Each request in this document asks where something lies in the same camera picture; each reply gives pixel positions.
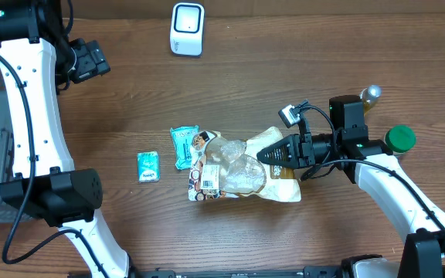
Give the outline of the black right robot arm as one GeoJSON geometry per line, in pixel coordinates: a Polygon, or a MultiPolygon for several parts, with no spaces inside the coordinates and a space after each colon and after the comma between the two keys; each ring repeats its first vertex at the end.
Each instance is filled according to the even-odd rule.
{"type": "Polygon", "coordinates": [[[321,271],[328,277],[445,277],[445,212],[408,177],[384,141],[369,139],[361,98],[344,95],[329,100],[329,111],[323,115],[330,134],[310,132],[304,114],[311,109],[307,101],[283,108],[281,120],[287,127],[297,125],[298,133],[263,148],[257,159],[304,169],[303,180],[326,166],[343,171],[374,200],[404,242],[398,263],[377,254],[362,255],[321,271]]]}

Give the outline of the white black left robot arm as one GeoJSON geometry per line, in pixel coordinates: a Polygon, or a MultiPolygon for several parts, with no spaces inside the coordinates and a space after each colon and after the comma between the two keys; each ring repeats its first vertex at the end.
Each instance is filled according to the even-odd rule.
{"type": "Polygon", "coordinates": [[[58,1],[0,1],[0,70],[14,138],[13,177],[0,196],[66,236],[90,276],[135,277],[100,209],[98,173],[76,169],[64,138],[59,90],[110,71],[98,42],[70,39],[70,30],[58,1]]]}

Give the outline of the small teal tissue pack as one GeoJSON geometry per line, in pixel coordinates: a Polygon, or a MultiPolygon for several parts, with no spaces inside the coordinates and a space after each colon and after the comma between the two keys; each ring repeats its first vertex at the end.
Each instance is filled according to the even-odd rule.
{"type": "Polygon", "coordinates": [[[138,181],[140,183],[156,182],[160,179],[159,156],[157,151],[137,154],[138,181]]]}

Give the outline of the brown snack package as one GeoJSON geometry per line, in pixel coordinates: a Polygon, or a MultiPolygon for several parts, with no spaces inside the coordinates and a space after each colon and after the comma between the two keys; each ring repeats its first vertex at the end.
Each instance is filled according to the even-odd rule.
{"type": "Polygon", "coordinates": [[[202,131],[190,145],[190,201],[244,198],[256,195],[277,202],[299,202],[301,190],[294,171],[264,164],[257,153],[283,138],[277,127],[248,139],[225,139],[218,131],[202,131]]]}

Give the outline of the green lid jar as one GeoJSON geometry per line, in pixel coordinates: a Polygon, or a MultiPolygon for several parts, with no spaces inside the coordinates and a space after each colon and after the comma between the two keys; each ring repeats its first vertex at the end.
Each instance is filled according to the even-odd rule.
{"type": "Polygon", "coordinates": [[[406,125],[396,125],[386,132],[384,141],[395,156],[400,156],[416,145],[416,134],[406,125]]]}

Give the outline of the yellow oil bottle silver cap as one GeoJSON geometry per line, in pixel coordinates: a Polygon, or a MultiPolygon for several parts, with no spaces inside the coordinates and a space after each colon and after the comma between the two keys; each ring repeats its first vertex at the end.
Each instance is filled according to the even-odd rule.
{"type": "Polygon", "coordinates": [[[377,85],[368,86],[359,94],[363,103],[364,114],[367,114],[377,104],[381,95],[382,88],[377,85]]]}

